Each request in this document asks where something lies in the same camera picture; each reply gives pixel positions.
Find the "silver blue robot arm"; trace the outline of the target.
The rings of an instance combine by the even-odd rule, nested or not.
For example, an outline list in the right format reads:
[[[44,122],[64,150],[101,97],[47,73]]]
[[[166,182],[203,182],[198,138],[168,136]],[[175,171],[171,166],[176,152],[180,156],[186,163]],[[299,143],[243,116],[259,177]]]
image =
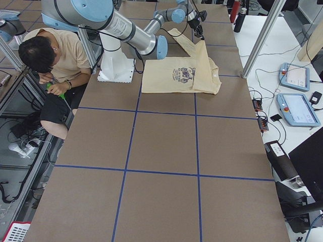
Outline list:
[[[41,7],[43,22],[51,28],[76,32],[80,25],[85,25],[105,30],[108,35],[134,46],[139,54],[153,59],[167,56],[167,39],[156,35],[164,23],[186,21],[195,36],[203,39],[200,23],[207,16],[206,11],[199,11],[191,1],[177,1],[174,8],[155,11],[149,24],[141,29],[116,11],[113,1],[42,1]]]

